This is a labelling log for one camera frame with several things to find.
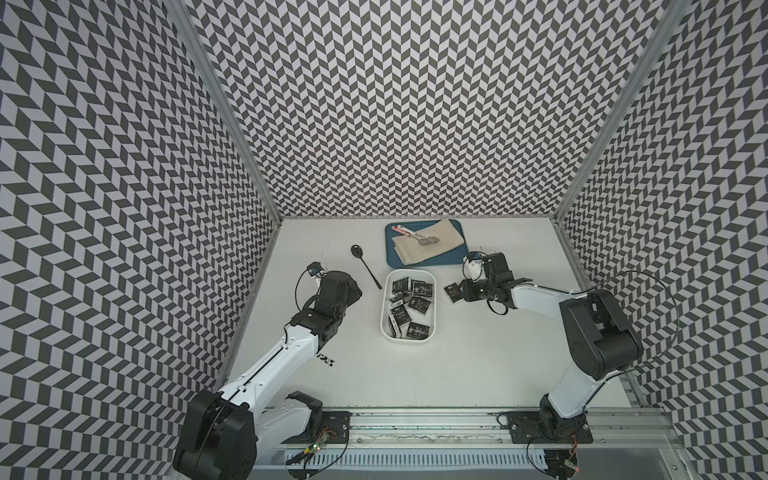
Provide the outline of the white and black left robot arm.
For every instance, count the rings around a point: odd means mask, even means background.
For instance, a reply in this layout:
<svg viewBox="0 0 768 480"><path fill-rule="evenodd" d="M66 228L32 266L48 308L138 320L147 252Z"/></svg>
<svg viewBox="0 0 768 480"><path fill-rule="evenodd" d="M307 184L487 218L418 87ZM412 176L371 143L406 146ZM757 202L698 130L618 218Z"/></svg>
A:
<svg viewBox="0 0 768 480"><path fill-rule="evenodd" d="M338 332L346 310L362 292L341 271L310 266L318 291L284 325L282 337L252 367L189 402L174 452L173 469L189 479L245 479L258 458L286 441L306 442L305 462L335 437L323 422L320 400L296 391L276 406L278 391Z"/></svg>

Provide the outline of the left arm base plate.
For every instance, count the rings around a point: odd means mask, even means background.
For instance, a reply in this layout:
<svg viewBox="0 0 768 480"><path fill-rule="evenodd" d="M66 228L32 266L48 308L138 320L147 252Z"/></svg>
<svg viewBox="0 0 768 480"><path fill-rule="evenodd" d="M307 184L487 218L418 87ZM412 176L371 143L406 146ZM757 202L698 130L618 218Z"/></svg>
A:
<svg viewBox="0 0 768 480"><path fill-rule="evenodd" d="M331 445L346 444L349 440L350 423L350 411L323 412L320 417L310 420L304 432L290 437L284 441L284 444L309 445L319 440L322 434L327 435L325 443L330 443Z"/></svg>

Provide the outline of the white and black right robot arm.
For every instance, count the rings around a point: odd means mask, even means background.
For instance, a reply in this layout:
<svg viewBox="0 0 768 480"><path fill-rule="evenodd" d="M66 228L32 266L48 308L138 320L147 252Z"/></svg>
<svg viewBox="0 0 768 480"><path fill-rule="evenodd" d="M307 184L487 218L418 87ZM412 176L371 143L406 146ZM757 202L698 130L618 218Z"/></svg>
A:
<svg viewBox="0 0 768 480"><path fill-rule="evenodd" d="M631 320L605 289L563 291L517 278L501 252L472 251L464 257L462 268L472 272L460 284L464 301L483 301L488 307L499 304L505 312L531 311L560 322L564 329L571 365L540 401L538 428L546 439L582 428L587 406L599 390L644 352Z"/></svg>

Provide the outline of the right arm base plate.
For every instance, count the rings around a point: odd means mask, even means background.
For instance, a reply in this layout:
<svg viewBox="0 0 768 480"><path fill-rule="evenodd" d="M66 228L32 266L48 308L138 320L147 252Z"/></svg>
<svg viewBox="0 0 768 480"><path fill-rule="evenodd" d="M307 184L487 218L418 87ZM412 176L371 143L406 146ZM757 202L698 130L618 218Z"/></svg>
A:
<svg viewBox="0 0 768 480"><path fill-rule="evenodd" d="M561 418L549 411L511 411L503 414L503 425L514 444L538 440L552 444L592 444L594 442L585 414Z"/></svg>

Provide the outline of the white plastic storage box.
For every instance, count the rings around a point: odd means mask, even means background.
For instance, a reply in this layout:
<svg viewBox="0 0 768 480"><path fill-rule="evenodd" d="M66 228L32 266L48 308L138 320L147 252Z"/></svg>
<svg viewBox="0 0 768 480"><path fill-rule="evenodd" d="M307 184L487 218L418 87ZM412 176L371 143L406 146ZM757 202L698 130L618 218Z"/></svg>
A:
<svg viewBox="0 0 768 480"><path fill-rule="evenodd" d="M395 343L424 344L437 331L437 281L426 270L395 269L386 277L380 330Z"/></svg>

